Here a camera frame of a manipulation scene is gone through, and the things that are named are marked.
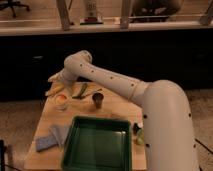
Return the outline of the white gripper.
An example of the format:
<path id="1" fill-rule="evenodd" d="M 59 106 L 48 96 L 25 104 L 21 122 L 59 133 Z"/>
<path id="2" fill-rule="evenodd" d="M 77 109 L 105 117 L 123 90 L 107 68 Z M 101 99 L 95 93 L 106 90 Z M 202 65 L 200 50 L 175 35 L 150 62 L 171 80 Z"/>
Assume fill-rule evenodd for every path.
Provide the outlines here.
<path id="1" fill-rule="evenodd" d="M 48 82 L 54 83 L 53 87 L 63 85 L 64 89 L 66 89 L 69 93 L 72 93 L 72 87 L 73 84 L 76 82 L 77 78 L 77 75 L 66 71 L 65 69 L 62 69 L 60 72 L 57 72 L 54 75 L 50 76 L 48 78 Z"/>

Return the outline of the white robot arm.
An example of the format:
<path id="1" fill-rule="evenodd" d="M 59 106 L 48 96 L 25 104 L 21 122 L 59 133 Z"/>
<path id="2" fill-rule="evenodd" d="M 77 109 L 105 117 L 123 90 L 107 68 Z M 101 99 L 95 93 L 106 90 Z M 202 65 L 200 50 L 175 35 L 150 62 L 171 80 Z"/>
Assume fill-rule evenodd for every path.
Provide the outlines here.
<path id="1" fill-rule="evenodd" d="M 48 80 L 69 89 L 80 77 L 142 108 L 147 171 L 199 171 L 192 113 L 178 84 L 145 82 L 96 67 L 86 50 L 66 57 L 63 69 Z"/>

